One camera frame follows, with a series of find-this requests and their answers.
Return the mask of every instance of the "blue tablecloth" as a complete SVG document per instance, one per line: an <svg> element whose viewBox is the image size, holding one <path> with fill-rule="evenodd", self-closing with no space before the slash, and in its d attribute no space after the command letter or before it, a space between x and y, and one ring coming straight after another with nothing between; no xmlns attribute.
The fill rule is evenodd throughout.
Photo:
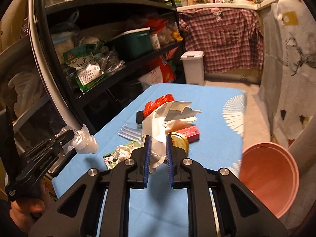
<svg viewBox="0 0 316 237"><path fill-rule="evenodd" d="M116 132L127 122L135 123L136 112L142 110L148 101L168 93L175 100L192 101L190 107L202 111L196 121L200 140L190 144L189 157L205 168L232 167L238 171L245 110L243 92L221 87L157 84L143 92L95 135L99 144L97 154L77 154L53 179L57 196L60 197L88 169L106 170L102 157L128 142ZM145 190L131 190L129 236L188 236L187 206L186 190L171 189L166 165L159 166L155 175L150 174Z"/></svg>

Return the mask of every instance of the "tile floor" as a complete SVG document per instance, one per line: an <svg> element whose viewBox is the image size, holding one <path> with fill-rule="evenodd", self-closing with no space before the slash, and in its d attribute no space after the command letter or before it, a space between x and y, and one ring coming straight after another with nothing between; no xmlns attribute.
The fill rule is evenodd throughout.
<svg viewBox="0 0 316 237"><path fill-rule="evenodd" d="M243 149L257 142L270 141L269 128L263 119L261 111L255 102L253 95L259 90L258 85L238 82L213 82L205 81L206 86L228 87L247 92L247 107L244 117L244 142Z"/></svg>

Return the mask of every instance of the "black gripper frame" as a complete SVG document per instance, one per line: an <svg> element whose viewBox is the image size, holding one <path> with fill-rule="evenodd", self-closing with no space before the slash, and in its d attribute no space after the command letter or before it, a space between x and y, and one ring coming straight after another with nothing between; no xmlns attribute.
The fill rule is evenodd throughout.
<svg viewBox="0 0 316 237"><path fill-rule="evenodd" d="M107 191L100 237L128 236L130 189L148 182L151 138L113 169L89 169L33 225L29 237L95 237Z"/></svg>
<svg viewBox="0 0 316 237"><path fill-rule="evenodd" d="M285 226L227 168L213 171L170 147L174 189L187 188L190 237L216 237L212 190L221 237L288 237Z"/></svg>
<svg viewBox="0 0 316 237"><path fill-rule="evenodd" d="M8 199L15 201L20 197L40 198L40 180L57 161L62 146L74 138L74 132L68 130L19 156L7 110L0 112L0 122L0 157L9 178L9 184L5 187Z"/></svg>

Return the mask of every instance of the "human hand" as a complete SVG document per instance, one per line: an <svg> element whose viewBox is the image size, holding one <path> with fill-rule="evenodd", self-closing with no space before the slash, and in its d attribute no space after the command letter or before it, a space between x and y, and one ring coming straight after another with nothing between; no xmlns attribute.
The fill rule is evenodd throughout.
<svg viewBox="0 0 316 237"><path fill-rule="evenodd" d="M35 223L31 213L44 213L54 203L44 181L40 183L41 199L20 198L11 202L10 217L24 233L28 233Z"/></svg>

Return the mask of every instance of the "round tin can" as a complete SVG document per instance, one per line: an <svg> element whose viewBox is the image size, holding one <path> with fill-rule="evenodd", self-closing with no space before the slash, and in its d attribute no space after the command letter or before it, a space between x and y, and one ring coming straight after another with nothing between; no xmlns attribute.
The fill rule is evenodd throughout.
<svg viewBox="0 0 316 237"><path fill-rule="evenodd" d="M173 133L168 133L166 135L171 136L173 146L184 149L186 155L188 155L189 141L183 134L173 132Z"/></svg>

